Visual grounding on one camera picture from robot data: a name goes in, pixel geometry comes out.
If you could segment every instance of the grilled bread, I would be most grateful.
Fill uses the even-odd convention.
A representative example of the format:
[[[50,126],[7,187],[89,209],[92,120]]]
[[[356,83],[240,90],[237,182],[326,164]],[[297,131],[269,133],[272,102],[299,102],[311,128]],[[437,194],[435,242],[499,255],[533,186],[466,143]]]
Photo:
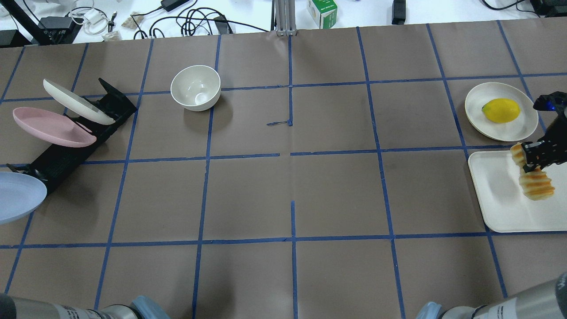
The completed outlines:
[[[547,173],[539,167],[529,173],[524,172],[523,167],[526,164],[526,158],[521,144],[517,143],[512,146],[510,151],[514,163],[520,167],[519,181],[524,190],[524,195],[531,200],[543,200],[553,196],[555,187],[551,186],[551,178],[547,177]]]

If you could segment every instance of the lemon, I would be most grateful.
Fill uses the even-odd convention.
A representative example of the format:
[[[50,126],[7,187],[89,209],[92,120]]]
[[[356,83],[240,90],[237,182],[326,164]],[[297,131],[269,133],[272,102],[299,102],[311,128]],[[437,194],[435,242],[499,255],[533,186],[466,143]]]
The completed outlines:
[[[493,99],[483,106],[487,119],[495,123],[508,123],[520,115],[520,106],[511,99]]]

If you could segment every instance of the metal post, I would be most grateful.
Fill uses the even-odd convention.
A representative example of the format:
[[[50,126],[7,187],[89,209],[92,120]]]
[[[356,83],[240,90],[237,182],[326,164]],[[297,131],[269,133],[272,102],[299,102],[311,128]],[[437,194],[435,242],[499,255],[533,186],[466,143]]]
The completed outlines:
[[[40,45],[54,44],[53,40],[46,34],[48,31],[38,27],[14,0],[0,0],[0,3]]]
[[[272,20],[278,36],[295,35],[295,0],[272,0]]]

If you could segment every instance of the round white plate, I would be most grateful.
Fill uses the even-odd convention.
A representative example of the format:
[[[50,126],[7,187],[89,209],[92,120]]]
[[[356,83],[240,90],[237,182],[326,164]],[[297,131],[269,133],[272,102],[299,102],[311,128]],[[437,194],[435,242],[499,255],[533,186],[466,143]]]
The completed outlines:
[[[493,99],[516,101],[520,115],[508,123],[494,123],[483,113],[483,106]],[[464,101],[464,109],[472,126],[482,134],[498,141],[514,142],[532,135],[538,127],[538,112],[534,103],[522,91],[504,83],[487,82],[472,88]]]
[[[102,125],[110,125],[115,122],[110,116],[106,115],[106,113],[99,110],[79,95],[69,91],[57,83],[48,79],[43,79],[43,88],[57,102],[63,104],[65,107],[87,120],[91,120]]]
[[[43,202],[47,188],[37,178],[11,172],[0,172],[0,225],[20,219]]]

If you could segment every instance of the white bowl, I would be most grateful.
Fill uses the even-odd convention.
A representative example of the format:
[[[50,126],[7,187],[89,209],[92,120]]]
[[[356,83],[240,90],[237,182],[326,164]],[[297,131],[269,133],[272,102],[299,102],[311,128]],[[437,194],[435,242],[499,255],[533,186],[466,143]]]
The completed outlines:
[[[191,111],[210,109],[221,96],[221,77],[206,65],[181,70],[171,81],[171,96]]]
[[[487,119],[483,106],[493,99],[516,101],[520,115],[508,123],[495,123]],[[534,103],[522,91],[504,83],[487,82],[472,88],[464,101],[464,109],[472,126],[482,134],[498,141],[514,142],[532,135],[538,127],[538,112]]]

